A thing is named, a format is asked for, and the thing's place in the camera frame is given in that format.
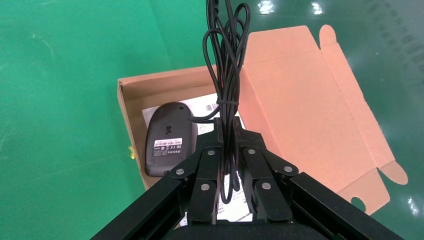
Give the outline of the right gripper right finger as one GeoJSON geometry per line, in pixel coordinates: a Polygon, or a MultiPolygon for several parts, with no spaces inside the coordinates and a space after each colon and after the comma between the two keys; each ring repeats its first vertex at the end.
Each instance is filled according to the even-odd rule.
{"type": "Polygon", "coordinates": [[[236,162],[255,240],[397,240],[399,236],[269,151],[260,133],[233,120],[236,162]]]}

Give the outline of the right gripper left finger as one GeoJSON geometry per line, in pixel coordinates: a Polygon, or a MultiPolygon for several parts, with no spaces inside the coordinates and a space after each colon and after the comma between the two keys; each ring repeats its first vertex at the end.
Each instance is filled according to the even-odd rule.
{"type": "Polygon", "coordinates": [[[219,118],[213,131],[197,137],[195,152],[154,183],[111,222],[94,240],[175,240],[186,216],[195,225],[217,220],[219,169],[223,142],[219,118]]]}

